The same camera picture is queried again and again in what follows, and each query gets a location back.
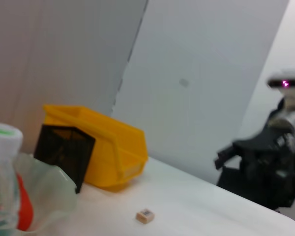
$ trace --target white bottle cap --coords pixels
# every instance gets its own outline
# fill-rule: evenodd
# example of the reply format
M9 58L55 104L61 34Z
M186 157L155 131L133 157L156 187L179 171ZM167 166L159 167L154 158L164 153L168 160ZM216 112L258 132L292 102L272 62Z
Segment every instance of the white bottle cap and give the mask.
M22 141L23 134L19 129L0 123L0 160L16 157Z

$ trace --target small cube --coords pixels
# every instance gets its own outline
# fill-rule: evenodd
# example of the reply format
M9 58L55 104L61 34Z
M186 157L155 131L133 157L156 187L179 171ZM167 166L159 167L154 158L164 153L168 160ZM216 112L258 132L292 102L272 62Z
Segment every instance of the small cube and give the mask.
M155 214L149 209L141 210L137 213L136 219L143 224L151 222L155 217Z

